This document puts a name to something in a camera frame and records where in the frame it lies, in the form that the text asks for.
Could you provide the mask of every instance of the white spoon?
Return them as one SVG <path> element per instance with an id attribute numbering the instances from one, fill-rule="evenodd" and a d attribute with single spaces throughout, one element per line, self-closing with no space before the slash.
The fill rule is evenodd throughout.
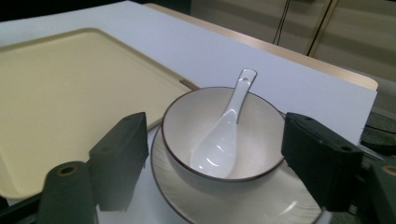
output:
<path id="1" fill-rule="evenodd" d="M 227 177 L 233 170 L 239 110 L 256 76 L 254 70 L 242 70 L 221 118 L 201 143 L 192 150 L 190 159 L 192 169 L 218 178 Z"/>

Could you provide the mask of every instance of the spoon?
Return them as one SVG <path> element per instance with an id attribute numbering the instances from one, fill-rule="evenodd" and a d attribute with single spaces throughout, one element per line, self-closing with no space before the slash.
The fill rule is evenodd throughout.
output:
<path id="1" fill-rule="evenodd" d="M 236 124 L 239 111 L 254 78 L 256 71 L 244 69 L 239 76 L 233 95 L 221 118 L 192 150 L 190 167 L 205 175 L 218 178 L 227 177 L 233 170 L 236 157 Z"/>

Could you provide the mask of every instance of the white table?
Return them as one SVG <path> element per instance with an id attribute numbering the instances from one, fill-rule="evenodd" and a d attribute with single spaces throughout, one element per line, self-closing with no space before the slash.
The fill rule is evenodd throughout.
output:
<path id="1" fill-rule="evenodd" d="M 140 50 L 200 87 L 233 86 L 243 68 L 258 71 L 253 93 L 280 111 L 319 120 L 358 144 L 376 91 L 289 61 L 132 2 L 0 23 L 0 46 L 95 27 Z M 155 130 L 149 132 L 151 143 Z M 155 186 L 147 161 L 126 213 L 101 223 L 184 223 Z"/>

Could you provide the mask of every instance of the bowl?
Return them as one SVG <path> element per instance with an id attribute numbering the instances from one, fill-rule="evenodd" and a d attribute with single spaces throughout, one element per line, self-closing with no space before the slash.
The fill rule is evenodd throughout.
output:
<path id="1" fill-rule="evenodd" d="M 271 104 L 249 93 L 237 125 L 237 154 L 232 172 L 218 178 L 190 167 L 191 151 L 220 118 L 232 93 L 232 88 L 222 87 L 191 91 L 177 98 L 164 114 L 162 135 L 169 160 L 195 188 L 205 183 L 210 186 L 211 181 L 255 179 L 268 174 L 283 161 L 280 150 L 285 120 Z"/>

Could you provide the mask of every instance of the wire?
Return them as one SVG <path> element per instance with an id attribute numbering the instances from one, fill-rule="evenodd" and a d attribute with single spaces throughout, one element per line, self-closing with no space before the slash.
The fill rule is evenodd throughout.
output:
<path id="1" fill-rule="evenodd" d="M 367 128 L 371 128 L 371 129 L 374 129 L 374 130 L 378 130 L 378 131 L 380 131 L 380 132 L 396 134 L 396 132 L 391 132 L 391 131 L 387 131 L 387 130 L 384 130 L 384 129 L 376 128 L 376 127 L 371 126 L 371 125 L 367 125 L 367 124 L 366 124 L 365 126 L 366 126 Z"/>
<path id="2" fill-rule="evenodd" d="M 283 23 L 285 22 L 286 15 L 288 14 L 290 0 L 286 0 L 285 6 L 283 8 L 282 17 L 280 18 L 279 25 L 276 29 L 276 34 L 274 36 L 273 44 L 279 45 L 280 36 L 282 35 Z"/>

